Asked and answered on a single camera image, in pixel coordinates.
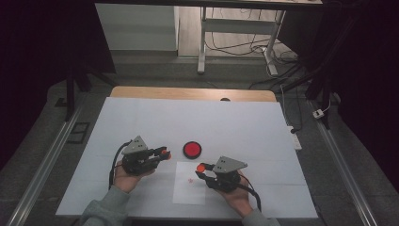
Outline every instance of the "red button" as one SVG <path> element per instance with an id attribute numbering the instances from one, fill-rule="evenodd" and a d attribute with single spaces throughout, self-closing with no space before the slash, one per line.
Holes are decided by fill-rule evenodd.
<path id="1" fill-rule="evenodd" d="M 183 153 L 189 159 L 196 159 L 200 156 L 202 148 L 195 141 L 190 141 L 184 144 Z"/>

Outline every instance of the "gray plastic part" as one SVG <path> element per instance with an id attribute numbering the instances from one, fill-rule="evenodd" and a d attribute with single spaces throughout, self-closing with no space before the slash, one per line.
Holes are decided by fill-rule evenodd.
<path id="1" fill-rule="evenodd" d="M 247 163 L 226 156 L 220 156 L 212 171 L 216 173 L 228 173 L 245 167 L 247 167 Z"/>
<path id="2" fill-rule="evenodd" d="M 148 150 L 148 147 L 141 136 L 137 136 L 130 144 L 123 150 L 122 154 L 139 153 Z"/>

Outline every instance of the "hand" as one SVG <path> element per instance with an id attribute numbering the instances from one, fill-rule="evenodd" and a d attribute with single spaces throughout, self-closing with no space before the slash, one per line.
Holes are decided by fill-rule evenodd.
<path id="1" fill-rule="evenodd" d="M 148 176 L 150 174 L 153 174 L 155 172 L 155 169 L 145 172 L 141 175 L 138 176 L 133 176 L 133 175 L 129 175 L 121 166 L 122 161 L 119 161 L 117 163 L 117 166 L 115 168 L 115 179 L 114 179 L 114 186 L 116 186 L 117 188 L 119 188 L 120 190 L 129 193 L 131 192 L 133 189 L 135 189 L 135 187 L 137 186 L 138 182 L 141 180 L 141 178 Z"/>
<path id="2" fill-rule="evenodd" d="M 241 177 L 240 184 L 243 186 L 248 186 L 248 181 Z M 226 200 L 227 204 L 241 216 L 241 218 L 246 217 L 250 212 L 252 212 L 252 207 L 249 204 L 248 192 L 241 188 L 236 188 L 234 191 L 226 193 L 217 190 L 223 198 Z"/>

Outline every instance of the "gray sleeve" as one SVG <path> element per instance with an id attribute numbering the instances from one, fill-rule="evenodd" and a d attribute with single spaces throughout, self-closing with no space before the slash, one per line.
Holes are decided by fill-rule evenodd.
<path id="1" fill-rule="evenodd" d="M 108 193 L 101 201 L 92 201 L 80 218 L 81 225 L 84 226 L 103 226 L 103 225 L 122 225 L 127 218 L 126 204 L 130 195 L 121 191 L 115 186 L 111 186 Z"/>
<path id="2" fill-rule="evenodd" d="M 242 222 L 244 226 L 279 226 L 275 218 L 266 218 L 259 209 L 254 209 Z"/>

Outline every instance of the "person's arm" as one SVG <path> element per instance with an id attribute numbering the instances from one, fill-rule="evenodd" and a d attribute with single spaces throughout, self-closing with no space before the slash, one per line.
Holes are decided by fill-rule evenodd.
<path id="1" fill-rule="evenodd" d="M 154 170 L 132 176 L 127 174 L 122 167 L 116 167 L 114 184 L 101 201 L 92 201 L 86 207 L 80 218 L 81 225 L 122 225 L 127 218 L 126 204 L 129 201 L 129 193 L 135 189 L 141 178 L 153 172 Z"/>
<path id="2" fill-rule="evenodd" d="M 248 186 L 248 181 L 241 177 L 240 184 Z M 259 209 L 253 209 L 249 203 L 248 192 L 241 188 L 226 193 L 217 190 L 227 204 L 242 218 L 244 226 L 279 226 L 275 218 L 266 218 Z"/>

